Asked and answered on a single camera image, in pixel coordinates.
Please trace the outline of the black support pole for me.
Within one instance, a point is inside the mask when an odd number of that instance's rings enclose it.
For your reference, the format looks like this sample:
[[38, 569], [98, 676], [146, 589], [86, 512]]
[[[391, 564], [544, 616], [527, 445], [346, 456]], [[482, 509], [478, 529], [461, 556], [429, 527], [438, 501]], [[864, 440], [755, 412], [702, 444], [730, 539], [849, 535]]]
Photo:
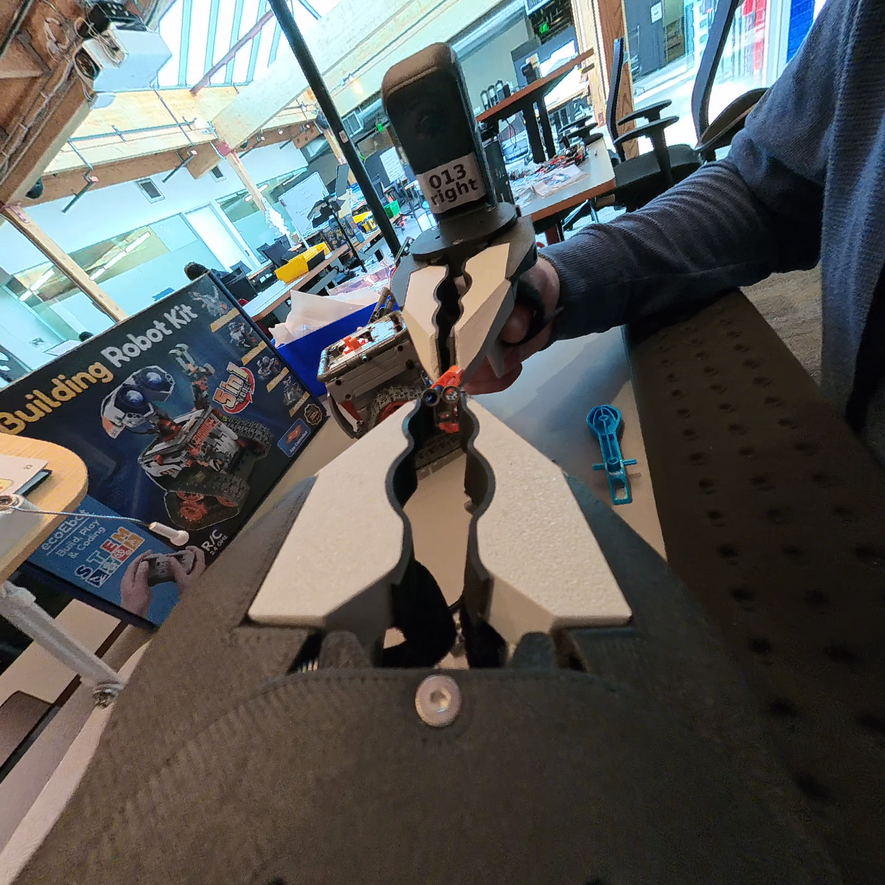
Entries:
[[360, 185], [363, 197], [367, 201], [383, 239], [390, 248], [391, 253], [396, 256], [401, 247], [400, 240], [384, 211], [379, 195], [372, 186], [370, 177], [363, 162], [360, 160], [359, 152], [355, 149], [345, 131], [335, 102], [326, 88], [326, 83], [317, 68], [311, 50], [295, 22], [293, 13], [285, 1], [270, 1], [270, 7], [278, 20], [282, 33], [288, 40], [289, 46], [304, 73], [308, 85], [313, 90], [313, 94], [323, 116], [329, 124], [336, 143], [342, 149], [349, 170], [354, 174], [357, 183]]

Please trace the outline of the person's right forearm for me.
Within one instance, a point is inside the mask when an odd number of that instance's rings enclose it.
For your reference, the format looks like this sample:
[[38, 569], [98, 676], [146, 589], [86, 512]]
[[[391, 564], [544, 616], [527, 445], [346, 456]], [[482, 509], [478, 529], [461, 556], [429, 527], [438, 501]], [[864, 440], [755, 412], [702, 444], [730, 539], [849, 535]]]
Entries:
[[883, 265], [883, 38], [883, 2], [827, 2], [723, 160], [545, 250], [554, 339], [818, 263], [858, 332]]

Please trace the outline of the black office chair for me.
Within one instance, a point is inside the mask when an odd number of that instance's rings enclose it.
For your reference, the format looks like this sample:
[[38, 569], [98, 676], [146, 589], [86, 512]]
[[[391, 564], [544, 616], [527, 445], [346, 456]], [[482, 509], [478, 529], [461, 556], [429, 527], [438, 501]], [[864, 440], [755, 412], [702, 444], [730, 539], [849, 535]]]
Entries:
[[[614, 204], [632, 212], [687, 178], [701, 166], [701, 160], [696, 150], [686, 143], [667, 144], [665, 129], [679, 120], [678, 116], [661, 116], [672, 104], [671, 100], [647, 105], [617, 119], [624, 63], [625, 38], [618, 37], [614, 40], [606, 126], [619, 158], [614, 165]], [[629, 159], [624, 144], [639, 137], [649, 138], [652, 150]]]
[[698, 137], [695, 154], [703, 163], [713, 162], [717, 149], [731, 144], [735, 135], [743, 129], [747, 116], [768, 92], [768, 88], [753, 88], [726, 105], [714, 120], [709, 118], [715, 74], [725, 49], [728, 30], [741, 3], [741, 1], [717, 3], [694, 81], [691, 113]]

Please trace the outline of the partly built toy robot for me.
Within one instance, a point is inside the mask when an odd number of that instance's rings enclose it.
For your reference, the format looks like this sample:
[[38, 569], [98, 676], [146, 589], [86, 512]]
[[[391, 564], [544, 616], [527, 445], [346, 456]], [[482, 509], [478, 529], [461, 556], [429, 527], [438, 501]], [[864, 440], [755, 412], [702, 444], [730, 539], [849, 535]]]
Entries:
[[[419, 361], [403, 314], [381, 307], [365, 326], [323, 350], [317, 378], [326, 385], [336, 423], [354, 440], [435, 384]], [[443, 390], [437, 390], [441, 397]]]

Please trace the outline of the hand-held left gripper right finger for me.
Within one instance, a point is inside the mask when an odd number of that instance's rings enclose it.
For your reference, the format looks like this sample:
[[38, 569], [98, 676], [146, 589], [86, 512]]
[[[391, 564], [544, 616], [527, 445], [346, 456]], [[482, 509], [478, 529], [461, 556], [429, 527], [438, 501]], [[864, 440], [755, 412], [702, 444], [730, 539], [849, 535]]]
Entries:
[[460, 602], [467, 661], [572, 628], [623, 627], [632, 612], [565, 473], [474, 400], [463, 400], [472, 505]]

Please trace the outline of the black dimpled pad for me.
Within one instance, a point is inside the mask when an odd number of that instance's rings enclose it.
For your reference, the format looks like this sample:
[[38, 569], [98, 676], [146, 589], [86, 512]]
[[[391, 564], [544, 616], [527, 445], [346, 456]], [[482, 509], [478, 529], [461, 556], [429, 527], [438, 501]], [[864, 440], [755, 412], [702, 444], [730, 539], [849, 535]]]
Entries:
[[846, 883], [883, 883], [883, 471], [740, 291], [625, 328], [673, 570]]

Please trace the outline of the person's right hand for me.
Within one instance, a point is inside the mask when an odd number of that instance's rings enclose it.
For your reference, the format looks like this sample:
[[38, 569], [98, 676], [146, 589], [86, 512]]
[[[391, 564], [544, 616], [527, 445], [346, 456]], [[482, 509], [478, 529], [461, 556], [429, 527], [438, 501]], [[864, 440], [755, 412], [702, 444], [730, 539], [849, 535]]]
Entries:
[[[546, 259], [538, 258], [536, 264], [519, 280], [537, 292], [544, 304], [544, 315], [552, 315], [559, 305], [559, 276], [555, 267]], [[527, 304], [515, 304], [510, 316], [483, 362], [464, 383], [471, 395], [492, 394], [512, 386], [519, 378], [524, 363], [551, 342], [552, 322], [537, 335], [528, 338], [532, 321], [532, 308]]]

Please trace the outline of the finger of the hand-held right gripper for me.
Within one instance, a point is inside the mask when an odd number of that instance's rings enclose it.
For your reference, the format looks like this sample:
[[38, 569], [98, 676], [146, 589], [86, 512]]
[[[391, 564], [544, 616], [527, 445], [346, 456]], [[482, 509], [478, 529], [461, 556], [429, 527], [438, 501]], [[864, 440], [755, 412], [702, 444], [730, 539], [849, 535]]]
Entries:
[[491, 246], [466, 262], [470, 284], [451, 331], [451, 361], [463, 370], [463, 382], [470, 381], [486, 360], [498, 377], [503, 374], [500, 335], [515, 305], [507, 275], [510, 249], [508, 243]]
[[427, 265], [410, 274], [405, 290], [404, 321], [423, 369], [431, 380], [438, 380], [451, 364], [450, 322], [440, 296], [440, 289], [448, 278], [446, 265]]

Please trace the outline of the light blue brick separator tool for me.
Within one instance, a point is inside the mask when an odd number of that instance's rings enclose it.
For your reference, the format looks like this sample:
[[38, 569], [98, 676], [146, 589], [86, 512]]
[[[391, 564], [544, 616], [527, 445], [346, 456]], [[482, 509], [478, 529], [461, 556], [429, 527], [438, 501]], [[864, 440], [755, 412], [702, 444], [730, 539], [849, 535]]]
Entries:
[[590, 410], [586, 423], [601, 452], [602, 461], [593, 464], [593, 470], [604, 472], [613, 505], [632, 503], [627, 469], [636, 466], [637, 460], [625, 458], [620, 448], [620, 410], [612, 404], [597, 405]]

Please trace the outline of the blue storage bin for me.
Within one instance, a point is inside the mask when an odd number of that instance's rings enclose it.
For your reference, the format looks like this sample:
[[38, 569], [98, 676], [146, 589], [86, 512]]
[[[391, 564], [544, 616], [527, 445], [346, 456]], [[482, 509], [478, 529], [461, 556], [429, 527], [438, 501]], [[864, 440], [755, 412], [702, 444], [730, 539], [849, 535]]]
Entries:
[[294, 375], [300, 379], [304, 388], [315, 397], [326, 394], [326, 385], [318, 381], [319, 360], [323, 350], [338, 340], [351, 335], [358, 328], [365, 326], [373, 305], [360, 307], [357, 311], [336, 319], [312, 331], [299, 333], [298, 337], [285, 330], [280, 324], [272, 328], [274, 347], [280, 353]]

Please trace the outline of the blue robot kit box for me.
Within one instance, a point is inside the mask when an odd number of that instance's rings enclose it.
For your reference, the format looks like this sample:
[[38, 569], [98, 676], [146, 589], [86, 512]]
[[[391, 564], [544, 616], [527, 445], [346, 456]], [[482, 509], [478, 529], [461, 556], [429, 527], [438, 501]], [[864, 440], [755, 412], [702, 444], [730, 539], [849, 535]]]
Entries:
[[315, 437], [326, 410], [208, 272], [2, 388], [2, 432], [69, 449], [88, 492], [28, 559], [105, 611], [160, 625], [179, 600], [123, 589], [148, 558], [209, 565]]

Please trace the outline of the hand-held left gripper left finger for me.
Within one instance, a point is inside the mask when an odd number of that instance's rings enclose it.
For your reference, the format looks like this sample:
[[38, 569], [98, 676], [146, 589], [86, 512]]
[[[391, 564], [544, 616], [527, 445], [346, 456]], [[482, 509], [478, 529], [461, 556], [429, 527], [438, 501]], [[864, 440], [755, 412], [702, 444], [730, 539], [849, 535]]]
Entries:
[[422, 601], [422, 570], [404, 502], [417, 486], [410, 424], [419, 401], [399, 407], [316, 475], [257, 594], [256, 633], [300, 644], [355, 637], [375, 665], [400, 664], [387, 632], [405, 636]]

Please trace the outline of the yellow storage bin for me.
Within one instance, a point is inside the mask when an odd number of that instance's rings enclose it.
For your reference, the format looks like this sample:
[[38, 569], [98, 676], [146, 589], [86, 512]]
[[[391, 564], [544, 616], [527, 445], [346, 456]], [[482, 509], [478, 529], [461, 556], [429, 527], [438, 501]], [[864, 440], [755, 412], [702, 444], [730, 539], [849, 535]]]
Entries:
[[278, 267], [275, 275], [281, 282], [291, 283], [313, 271], [329, 257], [326, 243], [309, 247], [295, 255], [291, 260]]

